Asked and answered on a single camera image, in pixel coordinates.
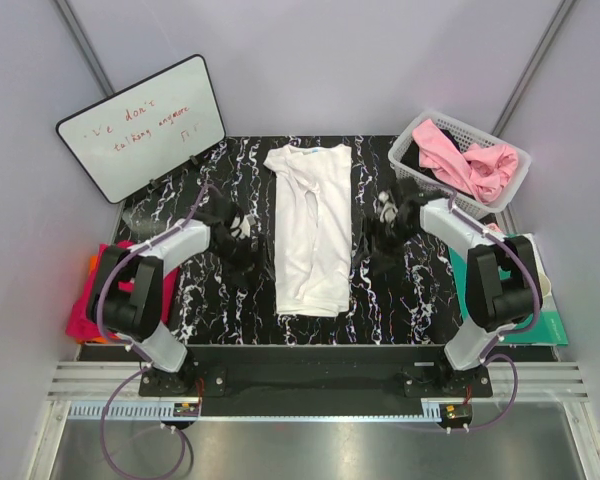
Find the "white t shirt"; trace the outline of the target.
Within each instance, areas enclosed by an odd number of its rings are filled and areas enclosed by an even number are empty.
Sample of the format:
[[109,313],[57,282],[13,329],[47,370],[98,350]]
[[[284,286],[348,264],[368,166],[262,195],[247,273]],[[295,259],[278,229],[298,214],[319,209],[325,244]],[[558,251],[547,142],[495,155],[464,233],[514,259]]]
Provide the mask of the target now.
[[285,145],[264,162],[275,174],[276,313],[334,318],[349,310],[352,151]]

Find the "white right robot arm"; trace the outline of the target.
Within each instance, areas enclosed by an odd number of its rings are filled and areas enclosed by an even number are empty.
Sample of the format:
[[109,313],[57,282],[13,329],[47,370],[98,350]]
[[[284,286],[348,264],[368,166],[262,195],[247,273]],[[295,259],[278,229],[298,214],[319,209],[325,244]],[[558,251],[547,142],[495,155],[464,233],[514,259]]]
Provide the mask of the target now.
[[526,320],[535,322],[542,307],[531,241],[489,229],[463,211],[456,196],[446,188],[423,190],[412,179],[395,182],[379,193],[376,213],[364,218],[356,258],[372,274],[384,273],[404,261],[407,242],[420,234],[463,258],[467,315],[433,374],[437,390],[450,397],[468,387],[468,371],[486,363],[501,337]]

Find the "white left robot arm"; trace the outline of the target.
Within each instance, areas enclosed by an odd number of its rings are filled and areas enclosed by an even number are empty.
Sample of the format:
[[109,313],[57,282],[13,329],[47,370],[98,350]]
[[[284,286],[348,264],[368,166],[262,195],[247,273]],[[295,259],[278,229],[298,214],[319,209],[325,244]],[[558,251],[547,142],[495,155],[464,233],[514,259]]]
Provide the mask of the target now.
[[130,248],[108,246],[102,253],[86,307],[102,336],[136,350],[162,371],[161,384],[176,396],[195,386],[194,360],[162,322],[164,278],[198,254],[211,253],[237,287],[253,282],[262,265],[263,242],[256,219],[214,192],[208,209],[195,202],[190,213],[164,232]]

